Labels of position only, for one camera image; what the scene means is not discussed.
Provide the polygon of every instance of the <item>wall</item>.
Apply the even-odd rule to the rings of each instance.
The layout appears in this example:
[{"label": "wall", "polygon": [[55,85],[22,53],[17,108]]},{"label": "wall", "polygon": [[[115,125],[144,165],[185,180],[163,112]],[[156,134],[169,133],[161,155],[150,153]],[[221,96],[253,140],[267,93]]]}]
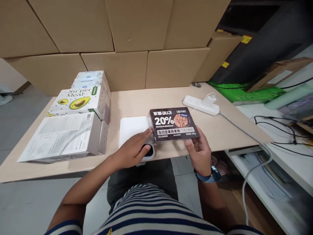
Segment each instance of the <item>wall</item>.
[{"label": "wall", "polygon": [[0,93],[15,92],[27,80],[12,68],[6,61],[0,59]]},{"label": "wall", "polygon": [[[313,44],[300,52],[298,55],[296,55],[294,58],[300,58],[300,57],[309,57],[313,58]],[[294,84],[298,84],[300,82],[303,82],[305,80],[310,79],[313,77],[313,62],[305,66],[303,69],[300,71],[296,72],[294,75],[290,76],[288,79],[285,81],[281,82],[278,84],[278,87],[287,87],[287,86],[292,86]],[[298,86],[292,87],[285,89],[285,91],[290,91],[292,89],[295,89]]]}]

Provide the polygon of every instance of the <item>power strip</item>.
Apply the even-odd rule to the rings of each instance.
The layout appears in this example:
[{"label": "power strip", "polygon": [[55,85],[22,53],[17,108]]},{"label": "power strip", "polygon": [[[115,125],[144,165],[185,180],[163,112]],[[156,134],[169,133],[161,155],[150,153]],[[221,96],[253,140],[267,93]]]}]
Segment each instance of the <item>power strip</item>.
[{"label": "power strip", "polygon": [[212,116],[216,116],[219,113],[219,106],[216,104],[213,104],[215,100],[216,100],[215,97],[210,97],[210,96],[204,100],[201,100],[201,99],[187,95],[183,99],[183,105],[186,105],[190,108],[194,108],[201,112],[210,114]]}]

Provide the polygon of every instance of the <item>green cylinder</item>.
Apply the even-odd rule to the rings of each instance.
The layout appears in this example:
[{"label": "green cylinder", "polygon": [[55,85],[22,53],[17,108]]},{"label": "green cylinder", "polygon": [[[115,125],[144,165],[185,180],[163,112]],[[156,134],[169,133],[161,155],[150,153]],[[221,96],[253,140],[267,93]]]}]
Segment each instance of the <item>green cylinder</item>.
[{"label": "green cylinder", "polygon": [[295,100],[305,97],[306,95],[311,94],[311,93],[313,93],[313,80],[307,83],[304,83],[303,85],[266,103],[265,107],[271,110],[275,110]]}]

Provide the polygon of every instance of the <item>person's left hand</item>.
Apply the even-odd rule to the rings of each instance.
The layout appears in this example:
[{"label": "person's left hand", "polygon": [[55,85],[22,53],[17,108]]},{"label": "person's left hand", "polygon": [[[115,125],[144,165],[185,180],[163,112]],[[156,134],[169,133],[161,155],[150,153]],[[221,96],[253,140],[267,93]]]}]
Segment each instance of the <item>person's left hand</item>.
[{"label": "person's left hand", "polygon": [[150,145],[142,147],[147,138],[152,134],[152,128],[130,137],[112,156],[117,170],[130,168],[141,162],[150,150]]}]

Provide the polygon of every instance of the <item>white product box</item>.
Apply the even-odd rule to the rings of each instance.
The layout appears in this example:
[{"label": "white product box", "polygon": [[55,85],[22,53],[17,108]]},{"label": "white product box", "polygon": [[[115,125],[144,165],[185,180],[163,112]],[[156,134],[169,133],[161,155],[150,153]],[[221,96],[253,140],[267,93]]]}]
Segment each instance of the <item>white product box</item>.
[{"label": "white product box", "polygon": [[110,99],[104,85],[62,90],[48,111],[49,116],[95,112],[109,124]]},{"label": "white product box", "polygon": [[104,83],[104,87],[107,90],[109,99],[111,100],[110,86],[103,70],[78,73],[71,88],[101,86],[102,83]]},{"label": "white product box", "polygon": [[45,117],[18,162],[50,164],[98,155],[100,130],[94,112]]}]

